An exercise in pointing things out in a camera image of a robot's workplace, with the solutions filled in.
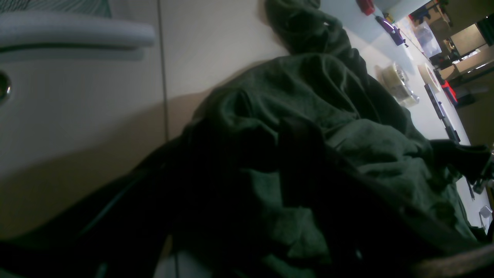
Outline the dark green t-shirt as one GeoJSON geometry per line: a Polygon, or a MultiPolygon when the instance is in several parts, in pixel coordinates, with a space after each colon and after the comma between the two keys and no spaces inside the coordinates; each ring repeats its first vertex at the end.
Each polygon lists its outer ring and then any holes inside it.
{"type": "Polygon", "coordinates": [[[182,135],[1,241],[26,278],[151,278],[168,235],[215,278],[492,278],[453,186],[491,152],[428,140],[319,0],[266,0],[290,55],[217,87],[182,135]]]}

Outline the purple tape roll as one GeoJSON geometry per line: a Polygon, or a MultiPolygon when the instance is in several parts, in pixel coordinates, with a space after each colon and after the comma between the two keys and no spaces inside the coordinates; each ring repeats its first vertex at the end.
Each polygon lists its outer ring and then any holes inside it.
{"type": "Polygon", "coordinates": [[[387,33],[389,34],[395,34],[396,33],[396,27],[392,25],[390,22],[388,22],[385,18],[381,16],[375,16],[376,21],[381,25],[381,27],[386,30],[387,33]]]}

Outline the white tape roll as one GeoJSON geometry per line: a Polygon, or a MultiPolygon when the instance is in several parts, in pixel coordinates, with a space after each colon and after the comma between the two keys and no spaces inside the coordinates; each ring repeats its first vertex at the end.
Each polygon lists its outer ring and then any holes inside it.
{"type": "Polygon", "coordinates": [[[432,67],[430,67],[426,63],[419,64],[418,71],[424,83],[430,85],[434,93],[442,92],[442,86],[438,78],[436,77],[436,74],[432,67]]]}

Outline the grey usb hub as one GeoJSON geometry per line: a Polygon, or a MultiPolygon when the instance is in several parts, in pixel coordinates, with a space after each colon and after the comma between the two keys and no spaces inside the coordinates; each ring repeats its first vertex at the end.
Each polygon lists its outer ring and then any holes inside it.
{"type": "Polygon", "coordinates": [[[429,84],[425,84],[425,90],[427,92],[427,95],[430,99],[430,102],[432,106],[434,107],[434,110],[440,120],[444,120],[447,118],[446,112],[442,107],[441,102],[437,99],[436,95],[434,94],[431,86],[429,84]]]}

